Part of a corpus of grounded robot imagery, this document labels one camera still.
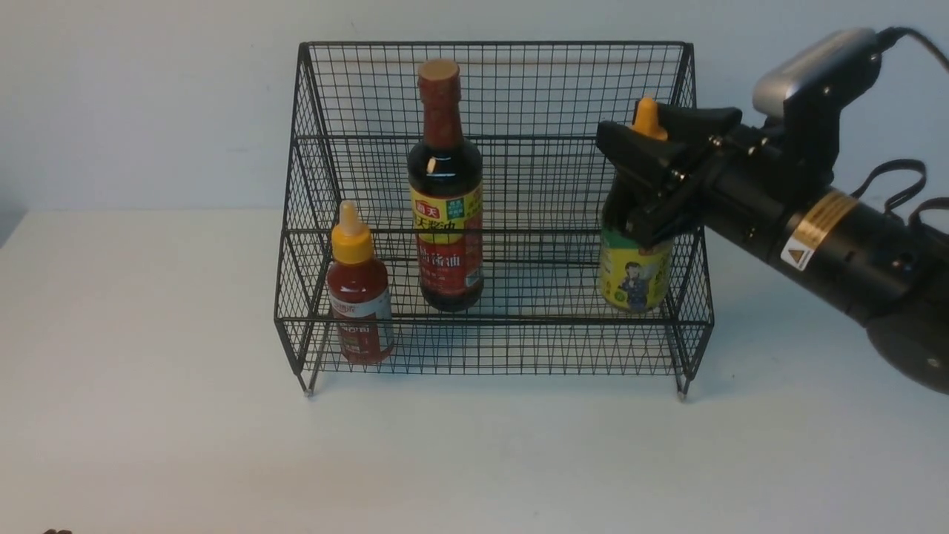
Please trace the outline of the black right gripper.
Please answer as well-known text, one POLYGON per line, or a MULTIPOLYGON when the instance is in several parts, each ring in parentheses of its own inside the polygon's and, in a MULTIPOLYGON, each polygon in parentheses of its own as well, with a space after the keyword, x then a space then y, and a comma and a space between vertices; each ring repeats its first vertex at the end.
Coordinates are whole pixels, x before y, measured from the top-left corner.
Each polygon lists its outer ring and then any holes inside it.
POLYGON ((705 226, 735 245, 786 243, 830 184, 798 185, 768 133, 742 118, 733 106, 658 104, 666 139, 599 122, 596 148, 635 199, 627 220, 633 240, 652 247, 705 226))

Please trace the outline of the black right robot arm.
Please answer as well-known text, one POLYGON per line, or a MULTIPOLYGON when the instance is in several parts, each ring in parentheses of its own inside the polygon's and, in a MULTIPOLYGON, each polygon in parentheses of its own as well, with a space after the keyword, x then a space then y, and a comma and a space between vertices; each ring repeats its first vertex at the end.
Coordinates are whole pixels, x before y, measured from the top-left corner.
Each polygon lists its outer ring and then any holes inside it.
POLYGON ((619 226, 651 247, 705 227, 861 325, 906 378, 947 392, 947 236, 833 187, 833 172, 790 158, 779 122, 743 125, 735 108, 658 104, 665 139, 617 122, 597 149, 620 183, 619 226))

